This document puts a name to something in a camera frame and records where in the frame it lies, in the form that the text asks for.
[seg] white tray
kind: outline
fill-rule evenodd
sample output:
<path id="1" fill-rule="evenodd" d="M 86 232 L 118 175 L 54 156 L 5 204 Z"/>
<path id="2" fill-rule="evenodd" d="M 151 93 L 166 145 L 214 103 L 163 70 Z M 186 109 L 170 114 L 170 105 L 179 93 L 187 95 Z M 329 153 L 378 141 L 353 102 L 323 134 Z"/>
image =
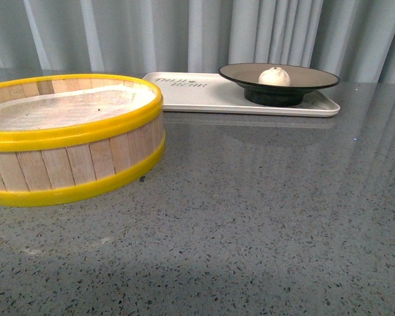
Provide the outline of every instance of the white tray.
<path id="1" fill-rule="evenodd" d="M 151 72 L 144 80 L 160 87 L 164 111 L 332 117 L 340 106 L 315 91 L 294 107 L 265 107 L 244 98 L 244 89 L 218 74 Z"/>

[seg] terrazzo countertop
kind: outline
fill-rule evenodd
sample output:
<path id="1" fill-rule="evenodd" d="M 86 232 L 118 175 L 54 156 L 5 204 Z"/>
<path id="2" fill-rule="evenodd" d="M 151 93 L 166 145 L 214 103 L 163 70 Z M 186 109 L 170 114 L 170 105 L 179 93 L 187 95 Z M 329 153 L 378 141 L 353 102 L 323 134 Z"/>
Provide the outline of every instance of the terrazzo countertop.
<path id="1" fill-rule="evenodd" d="M 395 315 L 395 85 L 332 118 L 165 113 L 145 178 L 0 207 L 0 315 Z"/>

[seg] black bowl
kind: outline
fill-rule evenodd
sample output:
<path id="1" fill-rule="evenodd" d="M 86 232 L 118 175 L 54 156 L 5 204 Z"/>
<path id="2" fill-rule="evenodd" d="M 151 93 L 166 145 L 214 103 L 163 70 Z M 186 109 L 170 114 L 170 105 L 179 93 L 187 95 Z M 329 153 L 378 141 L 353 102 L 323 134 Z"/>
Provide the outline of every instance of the black bowl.
<path id="1" fill-rule="evenodd" d="M 260 84 L 260 74 L 271 67 L 281 67 L 289 75 L 291 86 Z M 322 70 L 278 64 L 233 64 L 219 69 L 218 73 L 244 88 L 244 97 L 260 105 L 291 107 L 303 101 L 305 94 L 336 86 L 339 77 Z"/>

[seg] yellow rim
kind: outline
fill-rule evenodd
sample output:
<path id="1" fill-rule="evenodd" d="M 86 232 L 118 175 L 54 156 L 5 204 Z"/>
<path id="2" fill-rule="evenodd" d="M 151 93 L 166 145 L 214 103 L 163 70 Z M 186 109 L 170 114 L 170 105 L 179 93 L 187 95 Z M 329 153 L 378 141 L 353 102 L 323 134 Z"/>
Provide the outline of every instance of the yellow rim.
<path id="1" fill-rule="evenodd" d="M 73 146 L 103 140 L 134 130 L 155 119 L 163 111 L 161 90 L 151 82 L 139 78 L 112 74 L 65 74 L 0 82 L 0 88 L 47 80 L 76 78 L 113 79 L 137 82 L 150 87 L 156 93 L 155 99 L 147 105 L 117 117 L 75 126 L 27 130 L 17 132 L 0 131 L 0 151 L 30 151 Z"/>
<path id="2" fill-rule="evenodd" d="M 17 207 L 48 206 L 80 201 L 113 191 L 136 180 L 151 170 L 162 158 L 164 148 L 165 135 L 157 150 L 149 157 L 125 171 L 101 180 L 54 190 L 31 192 L 0 191 L 0 205 Z"/>

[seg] white bun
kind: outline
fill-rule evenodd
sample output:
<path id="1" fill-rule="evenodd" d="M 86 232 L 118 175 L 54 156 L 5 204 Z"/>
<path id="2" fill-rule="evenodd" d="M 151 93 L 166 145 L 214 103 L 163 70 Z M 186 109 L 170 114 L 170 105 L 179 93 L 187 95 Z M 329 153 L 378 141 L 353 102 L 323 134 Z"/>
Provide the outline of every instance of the white bun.
<path id="1" fill-rule="evenodd" d="M 259 76 L 259 83 L 270 86 L 288 87 L 291 85 L 291 79 L 284 69 L 280 67 L 272 67 L 261 73 Z"/>

